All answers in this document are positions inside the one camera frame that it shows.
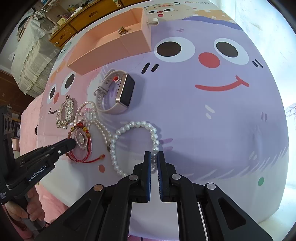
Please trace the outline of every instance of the red dot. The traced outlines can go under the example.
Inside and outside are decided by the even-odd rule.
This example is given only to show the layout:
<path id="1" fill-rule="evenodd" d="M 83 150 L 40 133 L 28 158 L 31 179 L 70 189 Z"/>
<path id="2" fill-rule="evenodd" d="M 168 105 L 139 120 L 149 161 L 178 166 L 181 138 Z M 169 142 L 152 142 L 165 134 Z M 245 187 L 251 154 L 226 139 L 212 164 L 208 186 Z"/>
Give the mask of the red dot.
<path id="1" fill-rule="evenodd" d="M 54 96 L 54 104 L 57 102 L 59 98 L 59 92 L 56 93 L 56 95 Z"/>
<path id="2" fill-rule="evenodd" d="M 219 58 L 212 53 L 201 53 L 198 56 L 198 60 L 208 68 L 217 68 L 220 65 Z"/>
<path id="3" fill-rule="evenodd" d="M 99 165 L 99 171 L 100 172 L 105 172 L 105 167 L 103 165 Z"/>

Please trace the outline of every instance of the watch screen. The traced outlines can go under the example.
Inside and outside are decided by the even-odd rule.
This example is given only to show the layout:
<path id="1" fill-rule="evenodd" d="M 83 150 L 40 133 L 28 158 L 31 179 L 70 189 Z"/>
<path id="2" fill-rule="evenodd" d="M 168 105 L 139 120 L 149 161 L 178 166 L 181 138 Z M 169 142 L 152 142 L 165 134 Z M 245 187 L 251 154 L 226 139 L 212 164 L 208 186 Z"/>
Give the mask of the watch screen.
<path id="1" fill-rule="evenodd" d="M 120 102 L 125 106 L 129 106 L 131 102 L 131 96 L 133 94 L 133 88 L 135 86 L 135 81 L 133 78 L 128 74 L 126 76 L 126 81 L 120 96 Z"/>

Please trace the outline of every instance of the finger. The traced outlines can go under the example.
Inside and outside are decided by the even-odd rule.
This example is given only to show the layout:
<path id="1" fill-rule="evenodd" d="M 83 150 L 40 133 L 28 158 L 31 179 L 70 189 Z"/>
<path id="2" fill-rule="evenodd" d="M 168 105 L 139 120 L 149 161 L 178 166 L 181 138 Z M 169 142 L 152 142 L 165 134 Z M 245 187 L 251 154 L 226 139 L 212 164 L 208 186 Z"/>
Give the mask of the finger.
<path id="1" fill-rule="evenodd" d="M 17 220 L 20 218 L 28 218 L 28 214 L 23 210 L 19 205 L 15 202 L 9 201 L 5 204 L 5 207 L 9 213 L 9 215 L 14 219 Z"/>
<path id="2" fill-rule="evenodd" d="M 41 208 L 37 209 L 35 212 L 33 212 L 32 214 L 30 214 L 30 220 L 31 221 L 35 221 L 37 218 L 42 217 L 43 216 L 43 210 Z"/>
<path id="3" fill-rule="evenodd" d="M 38 208 L 42 208 L 41 203 L 39 201 L 39 195 L 37 194 L 36 196 L 33 196 L 28 205 L 27 205 L 27 212 L 29 214 L 33 213 L 35 210 Z"/>
<path id="4" fill-rule="evenodd" d="M 43 221 L 44 218 L 45 218 L 45 212 L 44 212 L 44 210 L 42 209 L 42 213 L 41 213 L 41 215 L 38 217 L 38 219 L 39 219 L 40 221 Z"/>
<path id="5" fill-rule="evenodd" d="M 27 196 L 28 196 L 28 198 L 32 198 L 33 196 L 35 196 L 37 194 L 37 190 L 36 190 L 36 188 L 35 188 L 35 186 L 34 187 L 32 187 L 29 191 L 28 191 L 28 193 L 27 193 Z"/>

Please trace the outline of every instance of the red bracelet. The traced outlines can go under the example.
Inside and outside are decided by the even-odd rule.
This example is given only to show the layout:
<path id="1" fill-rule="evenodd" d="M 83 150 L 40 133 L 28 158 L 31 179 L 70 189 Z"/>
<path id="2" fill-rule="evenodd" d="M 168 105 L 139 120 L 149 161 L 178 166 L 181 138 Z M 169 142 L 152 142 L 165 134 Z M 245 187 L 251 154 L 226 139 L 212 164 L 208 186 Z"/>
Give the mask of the red bracelet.
<path id="1" fill-rule="evenodd" d="M 88 141 L 88 147 L 87 147 L 87 154 L 86 156 L 82 159 L 79 160 L 75 157 L 72 151 L 69 151 L 66 153 L 66 156 L 69 157 L 72 161 L 79 162 L 79 163 L 91 163 L 97 160 L 102 160 L 105 158 L 105 155 L 100 155 L 98 158 L 92 160 L 92 161 L 86 161 L 89 158 L 89 155 L 91 154 L 91 134 L 89 133 L 87 127 L 84 126 L 82 122 L 77 123 L 77 125 L 71 127 L 71 130 L 68 132 L 68 139 L 71 138 L 72 131 L 75 129 L 81 129 L 86 133 L 87 141 Z"/>

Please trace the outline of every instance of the gold brooch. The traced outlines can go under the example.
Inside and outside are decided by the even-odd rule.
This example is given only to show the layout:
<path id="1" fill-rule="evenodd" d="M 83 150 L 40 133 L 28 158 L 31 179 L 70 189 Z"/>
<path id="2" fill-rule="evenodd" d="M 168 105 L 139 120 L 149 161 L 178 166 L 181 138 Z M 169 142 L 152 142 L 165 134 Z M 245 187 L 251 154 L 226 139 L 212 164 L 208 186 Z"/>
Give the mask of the gold brooch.
<path id="1" fill-rule="evenodd" d="M 118 33 L 120 34 L 120 35 L 123 35 L 123 34 L 126 34 L 128 32 L 128 30 L 127 29 L 125 29 L 123 26 L 119 29 L 119 31 L 118 31 Z"/>
<path id="2" fill-rule="evenodd" d="M 70 98 L 69 95 L 66 96 L 66 100 L 62 103 L 62 105 L 59 107 L 59 110 L 57 112 L 57 128 L 63 128 L 67 129 L 68 124 L 72 121 L 73 118 L 73 106 L 74 106 L 74 100 L 73 98 Z M 62 119 L 62 112 L 63 109 L 65 109 L 65 117 Z"/>

